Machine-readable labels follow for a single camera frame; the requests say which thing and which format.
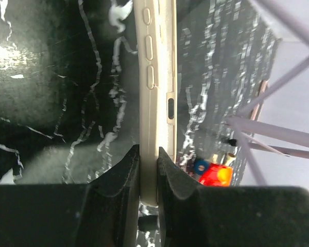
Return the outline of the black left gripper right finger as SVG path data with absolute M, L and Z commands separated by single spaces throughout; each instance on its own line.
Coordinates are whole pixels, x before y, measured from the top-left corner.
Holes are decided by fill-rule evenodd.
M 206 187 L 158 157 L 162 246 L 309 246 L 309 192 L 300 187 Z

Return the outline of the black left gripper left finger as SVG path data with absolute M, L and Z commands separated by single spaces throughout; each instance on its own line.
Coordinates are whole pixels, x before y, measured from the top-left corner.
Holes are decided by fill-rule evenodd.
M 0 246 L 135 246 L 139 146 L 88 184 L 0 185 Z

